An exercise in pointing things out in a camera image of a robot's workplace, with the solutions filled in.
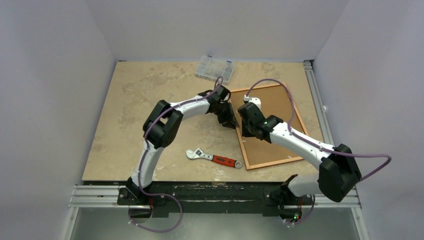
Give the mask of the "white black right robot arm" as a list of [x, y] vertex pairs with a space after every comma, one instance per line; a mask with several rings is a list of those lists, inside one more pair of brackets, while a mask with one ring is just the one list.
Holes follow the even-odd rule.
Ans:
[[305, 195], [322, 194], [341, 202], [360, 181], [362, 174], [349, 147], [319, 142], [274, 115], [264, 117], [259, 107], [247, 102], [237, 109], [245, 136], [286, 148], [318, 171], [313, 175], [292, 175], [281, 186], [280, 196], [288, 204]]

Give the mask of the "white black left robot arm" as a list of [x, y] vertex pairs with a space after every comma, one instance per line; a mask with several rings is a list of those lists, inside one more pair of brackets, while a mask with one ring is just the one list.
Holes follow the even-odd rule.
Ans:
[[181, 123], [194, 116], [214, 114], [218, 122], [235, 129], [239, 126], [229, 102], [231, 92], [222, 85], [196, 96], [169, 103], [160, 100], [143, 124], [143, 150], [135, 172], [128, 178], [123, 196], [138, 205], [149, 199], [148, 187], [153, 181], [153, 173], [159, 158], [176, 138]]

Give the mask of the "red wooden photo frame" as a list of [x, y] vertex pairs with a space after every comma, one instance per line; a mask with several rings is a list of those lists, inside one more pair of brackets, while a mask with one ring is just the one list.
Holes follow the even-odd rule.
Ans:
[[[292, 105], [286, 90], [279, 84], [256, 86], [249, 94], [261, 101], [261, 112], [265, 117], [274, 115], [284, 122], [292, 116]], [[270, 167], [302, 161], [303, 158], [292, 151], [270, 144], [255, 137], [242, 136], [242, 127], [235, 129], [246, 170]]]

